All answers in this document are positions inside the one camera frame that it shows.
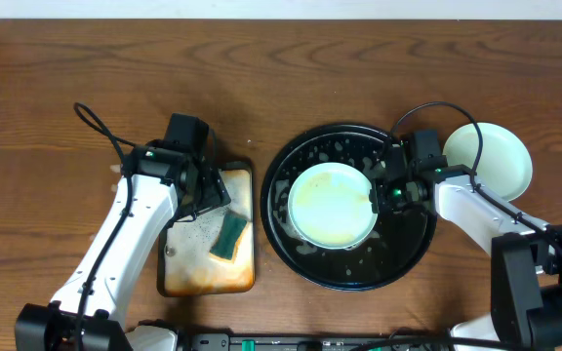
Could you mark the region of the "yellow green scrub sponge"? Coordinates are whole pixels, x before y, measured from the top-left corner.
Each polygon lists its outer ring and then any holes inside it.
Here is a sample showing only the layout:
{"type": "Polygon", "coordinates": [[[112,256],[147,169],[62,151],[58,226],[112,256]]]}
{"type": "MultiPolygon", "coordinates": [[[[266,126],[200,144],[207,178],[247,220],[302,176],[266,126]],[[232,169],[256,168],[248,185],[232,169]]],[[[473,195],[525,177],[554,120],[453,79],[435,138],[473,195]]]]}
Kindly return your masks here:
{"type": "Polygon", "coordinates": [[[249,221],[244,216],[228,211],[223,218],[219,235],[209,250],[210,255],[221,261],[233,261],[248,224],[249,221]]]}

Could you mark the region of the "light blue plate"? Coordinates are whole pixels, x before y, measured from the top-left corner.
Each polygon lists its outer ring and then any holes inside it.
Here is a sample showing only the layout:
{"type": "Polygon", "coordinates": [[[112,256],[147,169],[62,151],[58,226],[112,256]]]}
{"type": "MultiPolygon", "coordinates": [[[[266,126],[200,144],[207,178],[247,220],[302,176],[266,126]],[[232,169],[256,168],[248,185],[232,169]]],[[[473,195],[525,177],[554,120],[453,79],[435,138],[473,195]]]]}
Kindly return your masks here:
{"type": "MultiPolygon", "coordinates": [[[[524,143],[508,129],[479,123],[483,149],[477,175],[483,185],[499,196],[518,191],[521,195],[532,181],[533,163],[524,143]]],[[[450,166],[472,167],[478,149],[478,137],[473,125],[455,130],[446,140],[444,154],[450,166]]]]}
{"type": "Polygon", "coordinates": [[[377,223],[372,184],[357,169],[335,162],[312,166],[293,182],[288,218],[306,242],[327,250],[362,243],[377,223]]]}

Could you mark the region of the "yellow plate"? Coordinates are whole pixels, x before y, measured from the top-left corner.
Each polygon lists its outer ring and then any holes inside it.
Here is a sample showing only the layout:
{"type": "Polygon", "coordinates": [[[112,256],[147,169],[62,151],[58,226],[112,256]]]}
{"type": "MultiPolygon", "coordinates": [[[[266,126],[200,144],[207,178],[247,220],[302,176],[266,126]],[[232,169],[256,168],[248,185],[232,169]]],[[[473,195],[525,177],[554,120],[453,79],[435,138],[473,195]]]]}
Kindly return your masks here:
{"type": "Polygon", "coordinates": [[[521,196],[521,192],[514,191],[514,192],[509,192],[509,193],[503,194],[502,198],[505,201],[510,202],[510,201],[513,201],[513,200],[517,199],[520,196],[521,196]]]}

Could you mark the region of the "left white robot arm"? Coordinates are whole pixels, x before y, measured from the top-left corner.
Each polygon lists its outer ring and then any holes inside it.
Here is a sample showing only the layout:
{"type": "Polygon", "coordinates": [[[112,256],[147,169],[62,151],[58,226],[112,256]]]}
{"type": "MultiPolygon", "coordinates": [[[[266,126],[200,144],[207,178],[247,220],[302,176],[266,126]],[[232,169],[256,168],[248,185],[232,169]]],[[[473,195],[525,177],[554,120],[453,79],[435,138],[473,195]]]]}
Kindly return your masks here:
{"type": "Polygon", "coordinates": [[[171,327],[124,324],[134,287],[160,234],[228,203],[220,171],[199,152],[142,145],[121,162],[111,209],[81,262],[46,306],[26,304],[19,350],[177,350],[171,327]]]}

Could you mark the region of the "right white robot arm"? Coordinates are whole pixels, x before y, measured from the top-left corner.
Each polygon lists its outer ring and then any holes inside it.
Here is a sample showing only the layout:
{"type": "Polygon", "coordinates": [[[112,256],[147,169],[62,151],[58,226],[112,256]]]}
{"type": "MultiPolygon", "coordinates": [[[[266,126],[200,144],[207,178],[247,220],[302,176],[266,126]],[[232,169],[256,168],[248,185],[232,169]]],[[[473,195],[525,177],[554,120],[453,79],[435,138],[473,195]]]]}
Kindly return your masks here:
{"type": "Polygon", "coordinates": [[[370,194],[375,212],[440,216],[491,259],[491,310],[453,327],[452,337],[468,348],[562,346],[562,224],[516,209],[470,168],[448,166],[437,146],[387,146],[380,157],[370,194]]]}

